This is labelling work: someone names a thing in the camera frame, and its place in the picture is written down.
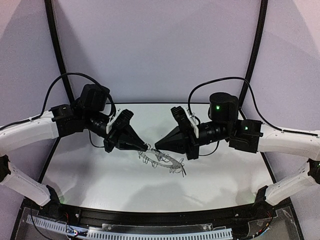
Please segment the key with black tag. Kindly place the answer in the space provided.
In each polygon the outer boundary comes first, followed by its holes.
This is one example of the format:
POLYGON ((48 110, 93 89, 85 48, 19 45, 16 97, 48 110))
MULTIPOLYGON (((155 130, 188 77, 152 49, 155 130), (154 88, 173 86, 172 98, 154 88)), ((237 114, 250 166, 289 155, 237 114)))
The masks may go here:
POLYGON ((183 178, 187 175, 184 166, 185 166, 185 165, 182 163, 182 164, 180 165, 180 168, 179 168, 183 178))

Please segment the metal keyring disc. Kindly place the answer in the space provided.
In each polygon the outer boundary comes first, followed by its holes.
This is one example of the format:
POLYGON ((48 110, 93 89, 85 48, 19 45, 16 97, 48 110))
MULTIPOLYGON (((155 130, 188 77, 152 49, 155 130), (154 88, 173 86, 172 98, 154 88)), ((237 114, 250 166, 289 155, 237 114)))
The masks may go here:
POLYGON ((156 169, 157 167, 166 168, 170 174, 181 174, 180 166, 184 164, 184 158, 176 159, 171 155, 164 153, 151 145, 148 145, 147 151, 138 151, 138 158, 142 160, 144 164, 151 164, 156 169))

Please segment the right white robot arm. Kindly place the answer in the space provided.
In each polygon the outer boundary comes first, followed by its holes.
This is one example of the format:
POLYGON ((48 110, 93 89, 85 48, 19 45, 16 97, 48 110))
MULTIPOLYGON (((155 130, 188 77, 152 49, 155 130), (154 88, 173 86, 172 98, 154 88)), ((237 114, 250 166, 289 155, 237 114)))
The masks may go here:
POLYGON ((276 129, 266 121, 238 118, 238 98, 225 92, 209 97, 209 121, 196 124, 188 109, 172 107, 177 122, 164 138, 155 143, 157 150, 185 154, 198 159, 200 147, 225 140, 229 147, 248 153, 278 152, 307 158, 293 175, 260 188, 254 205, 276 206, 299 191, 320 183, 320 133, 276 129))

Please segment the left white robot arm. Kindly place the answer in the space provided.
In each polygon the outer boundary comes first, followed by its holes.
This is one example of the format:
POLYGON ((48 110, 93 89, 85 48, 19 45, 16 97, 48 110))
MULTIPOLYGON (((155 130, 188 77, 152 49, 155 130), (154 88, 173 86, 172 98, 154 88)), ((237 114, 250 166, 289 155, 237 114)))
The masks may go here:
POLYGON ((44 111, 40 117, 0 128, 0 183, 29 198, 40 207, 57 207, 60 201, 56 191, 43 185, 10 163, 8 152, 42 140, 63 138, 85 129, 103 139, 107 153, 113 149, 141 151, 147 144, 130 125, 133 112, 119 110, 115 116, 103 113, 110 91, 96 84, 86 84, 81 95, 72 104, 62 104, 44 111))

